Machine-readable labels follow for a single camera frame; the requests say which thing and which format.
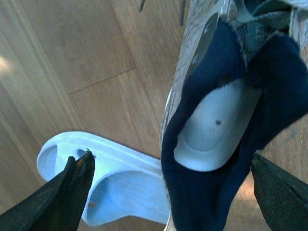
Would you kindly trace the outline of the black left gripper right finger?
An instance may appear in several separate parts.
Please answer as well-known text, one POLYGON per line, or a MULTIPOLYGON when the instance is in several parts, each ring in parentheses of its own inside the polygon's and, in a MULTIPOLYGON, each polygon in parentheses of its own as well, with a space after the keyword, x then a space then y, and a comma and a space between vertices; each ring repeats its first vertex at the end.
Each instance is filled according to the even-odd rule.
POLYGON ((272 231, 308 229, 308 185, 260 154, 254 154, 251 171, 254 194, 272 231))

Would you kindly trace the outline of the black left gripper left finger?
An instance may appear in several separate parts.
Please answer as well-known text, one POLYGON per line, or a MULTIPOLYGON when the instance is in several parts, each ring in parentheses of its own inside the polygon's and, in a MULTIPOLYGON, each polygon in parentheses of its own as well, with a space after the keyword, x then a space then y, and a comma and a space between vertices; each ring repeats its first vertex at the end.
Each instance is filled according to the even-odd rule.
POLYGON ((2 231, 76 231, 92 185, 92 152, 70 156, 65 168, 0 216, 2 231))

